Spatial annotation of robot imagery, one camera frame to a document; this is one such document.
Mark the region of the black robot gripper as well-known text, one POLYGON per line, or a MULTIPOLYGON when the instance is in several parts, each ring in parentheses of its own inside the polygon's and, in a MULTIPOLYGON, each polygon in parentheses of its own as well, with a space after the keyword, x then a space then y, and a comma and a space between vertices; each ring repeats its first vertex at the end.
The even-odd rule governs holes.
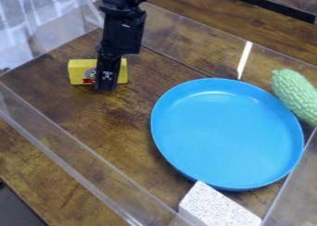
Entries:
POLYGON ((95 89, 113 91, 119 79, 121 56, 137 54, 147 13, 140 4, 147 0, 101 0, 103 38, 97 47, 95 89))

